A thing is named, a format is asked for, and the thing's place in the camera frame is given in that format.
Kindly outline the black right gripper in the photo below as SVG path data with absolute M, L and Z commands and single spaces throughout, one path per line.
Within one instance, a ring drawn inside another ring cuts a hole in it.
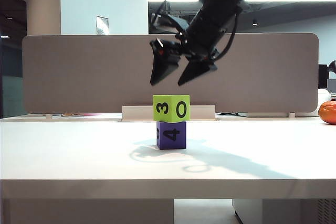
M 150 84 L 158 84 L 176 70 L 181 56 L 185 56 L 189 63 L 178 80 L 179 86 L 216 71 L 214 61 L 227 53 L 236 29 L 233 28 L 229 42 L 222 52 L 218 52 L 216 45 L 226 33 L 227 24 L 235 18 L 235 7 L 202 7 L 190 23 L 172 15 L 159 14 L 158 28 L 176 30 L 175 38 L 180 42 L 161 39 L 150 41 L 153 50 Z

